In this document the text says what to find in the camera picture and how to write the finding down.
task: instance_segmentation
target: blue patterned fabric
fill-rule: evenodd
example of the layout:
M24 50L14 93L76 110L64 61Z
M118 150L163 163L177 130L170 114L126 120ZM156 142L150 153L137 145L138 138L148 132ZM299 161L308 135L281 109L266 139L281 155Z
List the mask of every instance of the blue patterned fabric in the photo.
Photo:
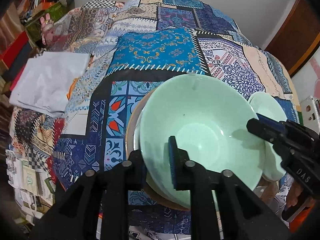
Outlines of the blue patterned fabric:
M161 205L135 206L130 208L129 225L139 226L165 234L191 234L191 212L180 211Z
M98 44L94 51L96 59L103 57L106 53L113 50L117 45L118 37L106 35Z
M241 46L225 39L198 38L198 41L213 77L236 89L247 100L254 92L266 91Z
M187 8L203 9L204 5L199 0L162 0L164 4L182 6Z
M232 39L234 41L237 41L237 42L240 42L240 43L243 43L245 45L253 47L253 44L246 37L241 35L240 33L233 32L233 31L229 31L228 33L232 36Z
M106 53L97 59L90 69L79 78L66 107L66 112L69 113L70 116L72 116L71 113L74 113L84 101L90 101L92 93L106 75L112 56L112 51Z
M157 30L164 30L168 27L196 28L197 25L192 11L159 7Z
M130 116L143 96L162 83L148 81L115 81L112 83L106 125L105 171L126 160L125 131ZM128 201L130 205L156 204L156 201L152 200L143 190L129 191Z
M197 9L199 28L213 30L215 33L228 34L227 31L235 31L233 26L224 18L217 17L209 5L204 4L205 9Z
M275 97L275 100L277 100L279 105L282 107L289 120L299 123L297 110L294 109L294 106L290 100L285 100L278 97Z
M230 23L234 27L235 30L238 29L238 26L236 25L235 21L232 18L224 14L222 11L216 8L213 8L212 6L210 6L210 8L212 9L212 12L214 13L215 16L225 19L228 23Z
M263 54L266 55L268 60L268 66L272 74L274 75L275 79L277 80L277 82L281 85L283 92L286 94L291 94L292 90L289 86L289 82L287 78L283 74L283 69L280 63L269 52L263 51Z
M97 41L90 41L87 43L83 43L79 47L75 47L74 52L91 54L96 50L97 45L98 45Z
M89 132L82 138L60 138L54 149L53 168L59 181L65 188L87 170L98 171L101 154L102 122L105 111L105 100L93 101Z
M188 29L125 34L119 39L107 75L127 68L196 73L204 71Z

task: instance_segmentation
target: white paper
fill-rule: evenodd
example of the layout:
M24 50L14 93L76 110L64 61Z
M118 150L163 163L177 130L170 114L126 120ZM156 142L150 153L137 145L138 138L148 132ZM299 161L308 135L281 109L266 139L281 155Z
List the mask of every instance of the white paper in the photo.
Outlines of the white paper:
M14 179L17 180L19 188L24 189L22 161L16 159L14 166L16 168L16 176Z
M10 104L63 117L70 86L84 74L89 60L89 54L72 52L44 52L28 59L11 93Z
M32 194L38 196L38 186L36 179L36 171L32 168L23 166L23 183L24 188Z
M19 206L23 206L23 199L21 196L21 190L18 188L14 189L14 199L19 204Z

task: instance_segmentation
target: orange object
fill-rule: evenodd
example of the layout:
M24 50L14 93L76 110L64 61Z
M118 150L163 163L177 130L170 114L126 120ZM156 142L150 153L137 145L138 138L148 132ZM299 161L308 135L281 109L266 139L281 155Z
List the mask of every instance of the orange object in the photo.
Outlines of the orange object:
M111 105L111 110L112 111L116 111L116 110L118 110L118 108L120 107L120 105L121 105L121 101L116 101L116 102L114 102L112 105Z
M40 3L42 3L42 2L47 2L47 1L48 1L48 0L41 0Z
M76 83L77 83L78 79L79 79L79 78L75 78L75 79L73 80L70 88L69 88L69 93L67 94L68 100L70 99L71 94L72 94L73 90L75 89L75 86L76 86Z
M296 216L295 219L289 223L289 229L292 233L295 232L299 228L299 226L304 222L312 208L313 206L308 208L307 210L302 210L299 213L299 215Z
M115 120L112 120L110 123L109 123L109 127L114 130L114 131L117 131L119 132L119 127L118 127L118 124Z

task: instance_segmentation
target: screw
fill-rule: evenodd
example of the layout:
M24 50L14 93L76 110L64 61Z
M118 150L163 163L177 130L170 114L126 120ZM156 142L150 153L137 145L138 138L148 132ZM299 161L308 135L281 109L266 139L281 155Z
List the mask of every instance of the screw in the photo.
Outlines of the screw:
M186 161L186 162L185 162L185 165L186 165L187 167L194 167L196 164L195 164L194 161L189 160L189 161Z
M233 175L233 172L231 170L224 170L222 174L223 176L230 178Z
M129 166L131 166L131 164L132 164L132 162L129 160L122 162L122 166L124 166L124 167L129 167Z
M87 170L85 173L84 173L87 177L91 177L95 174L95 171L94 170Z

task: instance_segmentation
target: cardboard box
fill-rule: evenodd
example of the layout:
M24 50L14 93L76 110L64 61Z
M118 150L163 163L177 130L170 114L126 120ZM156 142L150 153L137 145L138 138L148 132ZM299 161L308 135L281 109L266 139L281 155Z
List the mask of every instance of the cardboard box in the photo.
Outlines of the cardboard box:
M65 7L60 2L57 2L48 9L38 13L38 15L26 25L26 29L33 41L38 41L41 39L41 23L39 20L41 16L45 17L45 14L49 13L50 19L55 23L68 11L68 7Z
M47 10L54 5L54 2L42 2L36 8L32 10L32 18L34 18L39 12Z

